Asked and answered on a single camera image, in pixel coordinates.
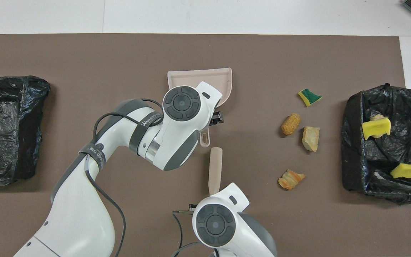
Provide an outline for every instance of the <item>round gray button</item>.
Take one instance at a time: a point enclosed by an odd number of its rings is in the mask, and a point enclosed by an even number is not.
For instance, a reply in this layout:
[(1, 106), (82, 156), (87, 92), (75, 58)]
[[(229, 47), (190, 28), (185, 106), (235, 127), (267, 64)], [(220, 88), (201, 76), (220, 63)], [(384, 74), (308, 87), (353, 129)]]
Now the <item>round gray button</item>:
[(209, 233), (219, 235), (225, 230), (225, 221), (218, 215), (212, 215), (207, 219), (206, 226)]
[(185, 111), (191, 105), (191, 100), (186, 95), (178, 95), (174, 98), (173, 104), (179, 111)]

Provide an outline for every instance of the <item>green scouring pad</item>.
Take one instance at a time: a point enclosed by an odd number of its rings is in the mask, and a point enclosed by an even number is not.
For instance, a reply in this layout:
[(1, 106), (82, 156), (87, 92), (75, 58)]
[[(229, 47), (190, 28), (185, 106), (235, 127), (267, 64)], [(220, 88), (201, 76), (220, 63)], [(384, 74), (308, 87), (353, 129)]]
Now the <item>green scouring pad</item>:
[(317, 96), (314, 93), (310, 92), (308, 89), (304, 89), (299, 92), (298, 95), (302, 98), (305, 103), (305, 106), (309, 107), (311, 104), (319, 101), (323, 96)]

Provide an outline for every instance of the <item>croissant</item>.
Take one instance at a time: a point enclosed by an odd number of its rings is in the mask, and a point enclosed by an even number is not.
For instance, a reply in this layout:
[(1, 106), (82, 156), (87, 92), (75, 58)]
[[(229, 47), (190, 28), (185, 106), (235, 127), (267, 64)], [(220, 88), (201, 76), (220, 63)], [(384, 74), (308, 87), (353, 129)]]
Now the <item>croissant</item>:
[(304, 178), (304, 174), (298, 174), (292, 170), (287, 170), (282, 177), (279, 178), (279, 184), (285, 189), (292, 190)]

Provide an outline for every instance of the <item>gray circular button pad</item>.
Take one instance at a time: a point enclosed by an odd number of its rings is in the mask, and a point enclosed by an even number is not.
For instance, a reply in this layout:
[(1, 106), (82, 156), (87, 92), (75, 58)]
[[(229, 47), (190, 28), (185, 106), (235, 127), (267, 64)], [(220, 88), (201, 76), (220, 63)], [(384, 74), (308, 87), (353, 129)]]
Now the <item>gray circular button pad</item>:
[(233, 238), (235, 219), (223, 205), (205, 205), (196, 215), (196, 229), (204, 243), (220, 247)]
[(196, 90), (189, 86), (171, 89), (164, 98), (164, 109), (169, 117), (177, 121), (191, 120), (198, 114), (201, 99)]

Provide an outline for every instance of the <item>beige handle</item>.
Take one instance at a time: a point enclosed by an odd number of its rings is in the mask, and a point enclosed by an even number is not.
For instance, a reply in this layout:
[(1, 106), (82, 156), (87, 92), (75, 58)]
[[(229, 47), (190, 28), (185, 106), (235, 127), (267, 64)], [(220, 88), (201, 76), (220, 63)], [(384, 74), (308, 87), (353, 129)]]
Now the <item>beige handle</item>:
[(213, 147), (210, 150), (209, 163), (209, 194), (216, 194), (220, 191), (220, 182), (222, 181), (222, 161), (223, 149)]

